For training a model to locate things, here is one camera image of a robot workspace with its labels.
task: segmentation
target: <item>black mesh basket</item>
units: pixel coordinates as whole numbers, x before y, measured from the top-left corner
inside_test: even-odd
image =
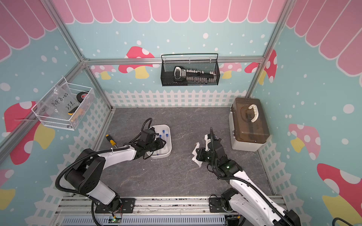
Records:
[[[161,55],[162,86],[218,85],[218,54]]]

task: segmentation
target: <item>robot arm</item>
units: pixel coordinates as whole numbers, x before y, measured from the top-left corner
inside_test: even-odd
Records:
[[[207,162],[210,172],[232,186],[222,194],[226,211],[234,210],[256,226],[300,226],[299,217],[293,210],[286,212],[274,203],[235,161],[227,158],[221,139],[215,138],[212,128],[206,136],[206,148],[196,149],[196,160]]]

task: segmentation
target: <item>wire basket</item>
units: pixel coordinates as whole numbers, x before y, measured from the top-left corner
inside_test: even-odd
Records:
[[[218,54],[161,55],[162,86],[218,85]]]
[[[80,103],[76,111],[72,114],[70,119],[63,118],[60,114],[54,111],[51,115],[48,115],[48,107],[43,104],[47,98],[50,98],[51,91],[55,88],[52,87],[37,104],[32,107],[32,111],[36,115],[36,117],[41,121],[44,126],[47,127],[55,127],[59,129],[68,129],[75,130],[79,123],[81,122],[83,116],[87,113],[88,109],[92,105],[93,101],[96,99],[94,94],[94,90],[91,87],[81,86],[77,84],[68,83],[67,80],[63,77],[58,84],[64,90],[69,89],[71,91],[71,95],[77,99],[77,94],[79,92],[87,92],[88,94],[85,96],[83,101]]]

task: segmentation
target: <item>black mounting plate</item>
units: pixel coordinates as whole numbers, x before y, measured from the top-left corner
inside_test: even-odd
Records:
[[[121,198],[122,201],[122,213],[132,213],[133,208],[135,207],[135,200],[136,199],[124,199]],[[101,209],[99,206],[96,207],[95,213],[109,213],[106,210]]]
[[[221,203],[221,198],[209,198],[210,213],[226,213]]]

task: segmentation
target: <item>mushroom decal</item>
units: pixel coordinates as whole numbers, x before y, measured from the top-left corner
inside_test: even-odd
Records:
[[[21,102],[14,104],[4,112],[5,128],[7,131],[5,133],[6,136],[11,133],[24,118],[26,118],[31,111],[31,107],[34,105],[34,101]],[[20,143],[11,151],[11,161],[15,165],[24,163],[30,156],[33,148],[33,141],[38,142],[43,149],[47,149],[54,137],[54,129],[43,126],[43,124],[37,122]]]
[[[296,136],[296,139],[290,141],[296,152],[300,153],[302,148],[306,147],[309,157],[312,160],[318,158],[320,152],[320,137],[316,128],[290,124],[288,136],[290,136],[290,134]]]
[[[99,78],[99,74],[103,80],[110,80],[111,77],[108,74],[110,72],[116,72],[115,68],[112,65],[92,65],[90,69],[93,71],[94,75]]]
[[[155,58],[150,52],[139,46],[133,46],[128,51],[125,58]],[[120,65],[118,70],[122,73],[128,73],[133,70],[136,72],[136,78],[148,78],[150,75],[146,71],[146,66],[158,68],[159,64],[136,64],[136,65]]]
[[[223,79],[231,78],[231,71],[242,71],[240,63],[224,63],[219,66],[220,74],[223,74]]]
[[[14,170],[0,170],[0,188],[14,174]],[[0,189],[0,210],[8,207],[15,196],[15,189]]]
[[[332,189],[332,192],[338,194],[336,197],[322,196],[332,217],[342,218],[352,225],[361,223],[361,178],[322,163],[317,165],[317,172],[326,185]]]
[[[258,63],[251,63],[245,68],[246,73],[255,72],[258,67]],[[277,52],[275,50],[272,51],[266,66],[261,73],[259,78],[259,84],[264,85],[265,76],[268,75],[270,83],[272,83],[275,79],[275,74],[277,72]]]

